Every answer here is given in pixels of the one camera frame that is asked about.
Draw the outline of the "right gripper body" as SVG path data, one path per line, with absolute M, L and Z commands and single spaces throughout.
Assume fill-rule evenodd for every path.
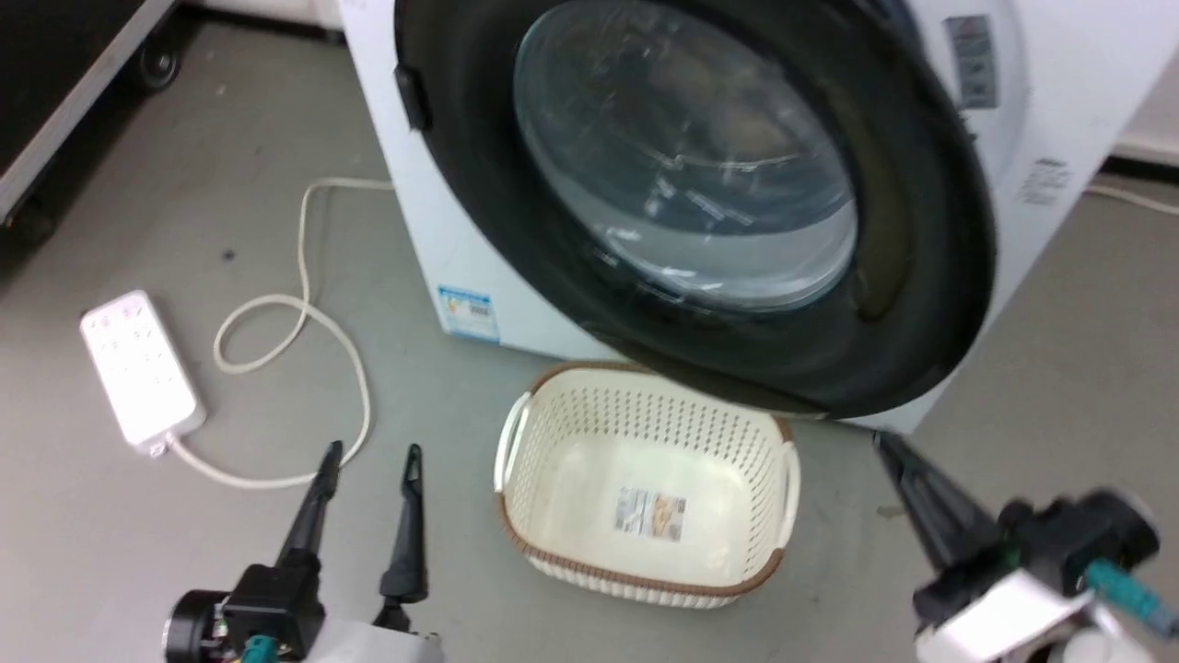
M 1137 503 L 1117 491 L 1015 500 L 1003 538 L 913 596 L 917 663 L 1155 663 L 1117 621 L 1161 634 L 1161 599 L 1134 571 L 1161 549 Z

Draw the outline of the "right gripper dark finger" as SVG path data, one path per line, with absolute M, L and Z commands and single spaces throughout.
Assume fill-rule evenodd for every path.
M 905 436 L 877 431 L 872 449 L 936 571 L 968 564 L 1002 541 L 995 518 Z

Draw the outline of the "round black washing machine door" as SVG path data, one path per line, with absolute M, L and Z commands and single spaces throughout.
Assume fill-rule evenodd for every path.
M 984 324 L 997 219 L 872 0 L 394 0 L 409 124 L 547 306 L 684 386 L 859 418 Z

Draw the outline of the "white front-load washing machine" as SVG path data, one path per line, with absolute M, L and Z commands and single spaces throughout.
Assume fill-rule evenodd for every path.
M 997 271 L 984 324 L 948 378 L 893 411 L 847 419 L 766 412 L 911 432 L 977 356 L 986 332 L 1179 52 L 1179 0 L 872 4 L 931 64 L 984 169 L 997 219 Z M 340 0 L 340 13 L 437 315 L 439 285 L 485 293 L 496 308 L 499 344 L 567 362 L 635 365 L 665 378 L 564 319 L 475 229 L 428 155 L 424 138 L 409 124 L 395 73 L 394 0 Z

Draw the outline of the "cream perforated laundry basket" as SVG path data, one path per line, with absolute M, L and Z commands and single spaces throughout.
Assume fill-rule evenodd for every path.
M 498 520 L 542 575 L 661 608 L 726 608 L 778 570 L 801 508 L 788 421 L 635 365 L 566 362 L 513 403 Z

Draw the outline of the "black wheeled equipment case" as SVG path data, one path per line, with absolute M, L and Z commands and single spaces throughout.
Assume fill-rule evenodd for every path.
M 182 0 L 0 0 L 0 247 L 41 245 L 37 188 L 111 85 L 154 94 L 182 70 Z

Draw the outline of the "white power strip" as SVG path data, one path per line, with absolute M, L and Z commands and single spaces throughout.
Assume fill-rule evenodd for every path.
M 79 332 L 123 441 L 158 458 L 202 427 L 206 409 L 152 298 L 141 289 L 83 315 Z

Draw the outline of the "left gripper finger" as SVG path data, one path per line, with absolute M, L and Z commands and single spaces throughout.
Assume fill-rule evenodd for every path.
M 327 507 L 332 501 L 340 483 L 340 466 L 344 457 L 343 442 L 332 441 L 321 458 L 320 470 L 312 474 L 307 495 L 299 503 L 298 514 L 286 533 L 277 563 L 279 566 L 304 564 L 311 557 L 320 557 L 321 534 L 327 518 Z
M 391 549 L 391 562 L 380 576 L 378 595 L 383 603 L 373 625 L 400 634 L 411 631 L 406 605 L 428 599 L 426 559 L 424 449 L 411 444 L 407 449 L 400 483 L 402 508 Z

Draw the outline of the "blue energy label sticker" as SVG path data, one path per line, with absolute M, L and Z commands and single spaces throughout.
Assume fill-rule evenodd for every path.
M 496 308 L 488 294 L 439 285 L 439 323 L 447 334 L 500 343 Z

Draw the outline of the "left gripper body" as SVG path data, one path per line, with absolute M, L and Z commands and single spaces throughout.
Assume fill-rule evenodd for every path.
M 231 591 L 191 590 L 164 626 L 165 663 L 447 663 L 437 634 L 330 621 L 320 562 L 252 564 Z

